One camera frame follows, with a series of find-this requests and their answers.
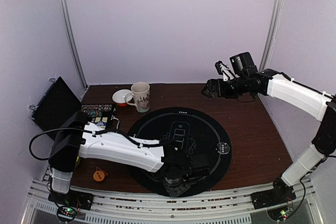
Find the orange big blind button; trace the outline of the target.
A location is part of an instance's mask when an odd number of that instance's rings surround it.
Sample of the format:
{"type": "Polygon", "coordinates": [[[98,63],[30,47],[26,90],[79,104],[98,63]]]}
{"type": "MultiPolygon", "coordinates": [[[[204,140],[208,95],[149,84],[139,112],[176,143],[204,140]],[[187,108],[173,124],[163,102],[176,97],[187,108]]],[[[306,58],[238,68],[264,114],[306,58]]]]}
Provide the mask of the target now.
{"type": "Polygon", "coordinates": [[[105,177],[106,177],[106,174],[102,170],[97,170],[93,174],[93,179],[96,182],[102,182],[102,181],[104,181],[105,177]]]}

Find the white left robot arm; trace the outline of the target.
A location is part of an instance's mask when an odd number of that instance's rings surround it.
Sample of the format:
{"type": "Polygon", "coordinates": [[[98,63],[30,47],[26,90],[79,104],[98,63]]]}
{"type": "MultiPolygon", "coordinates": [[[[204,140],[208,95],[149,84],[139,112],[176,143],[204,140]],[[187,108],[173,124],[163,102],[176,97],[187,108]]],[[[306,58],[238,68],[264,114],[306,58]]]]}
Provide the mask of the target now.
{"type": "Polygon", "coordinates": [[[209,175],[207,155],[192,155],[178,147],[187,135],[167,140],[148,140],[128,136],[119,129],[101,129],[82,112],[76,112],[61,127],[41,132],[39,137],[55,133],[56,138],[45,160],[51,169],[51,189],[64,205],[71,205],[76,197],[70,181],[78,158],[101,159],[132,166],[133,176],[144,172],[154,180],[137,178],[148,191],[168,197],[189,196],[192,184],[209,175]]]}

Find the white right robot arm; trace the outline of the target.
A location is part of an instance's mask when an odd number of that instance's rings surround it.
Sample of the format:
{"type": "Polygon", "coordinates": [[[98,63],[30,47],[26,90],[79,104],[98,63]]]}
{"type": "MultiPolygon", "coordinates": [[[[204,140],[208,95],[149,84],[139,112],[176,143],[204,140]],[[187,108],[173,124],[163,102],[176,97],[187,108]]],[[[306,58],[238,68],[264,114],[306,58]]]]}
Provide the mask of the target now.
{"type": "Polygon", "coordinates": [[[229,60],[231,67],[222,61],[215,63],[221,77],[209,79],[201,90],[202,95],[210,99],[237,100],[245,93],[251,97],[261,94],[307,113],[316,126],[317,131],[312,133],[313,139],[306,150],[273,183],[269,199],[279,204],[289,196],[294,184],[335,152],[335,96],[299,83],[284,72],[258,70],[249,52],[229,60]]]}

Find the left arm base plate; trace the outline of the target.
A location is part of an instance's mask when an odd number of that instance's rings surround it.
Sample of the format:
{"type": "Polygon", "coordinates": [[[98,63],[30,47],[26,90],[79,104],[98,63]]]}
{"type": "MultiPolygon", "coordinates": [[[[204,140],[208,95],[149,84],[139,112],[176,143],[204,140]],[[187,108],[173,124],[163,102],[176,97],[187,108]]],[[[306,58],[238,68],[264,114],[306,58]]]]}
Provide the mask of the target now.
{"type": "Polygon", "coordinates": [[[93,202],[93,194],[70,190],[68,194],[50,193],[48,200],[59,205],[67,205],[80,210],[90,210],[93,202]]]}

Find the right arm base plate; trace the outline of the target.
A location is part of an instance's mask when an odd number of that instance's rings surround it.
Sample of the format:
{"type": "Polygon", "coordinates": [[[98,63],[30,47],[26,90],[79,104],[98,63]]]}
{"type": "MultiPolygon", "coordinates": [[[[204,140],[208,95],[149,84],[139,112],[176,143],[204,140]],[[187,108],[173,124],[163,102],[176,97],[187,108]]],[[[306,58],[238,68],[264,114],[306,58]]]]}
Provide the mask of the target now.
{"type": "Polygon", "coordinates": [[[288,199],[295,200],[296,194],[290,190],[287,193],[276,193],[275,189],[258,191],[251,194],[254,209],[261,209],[286,203],[288,199]]]}

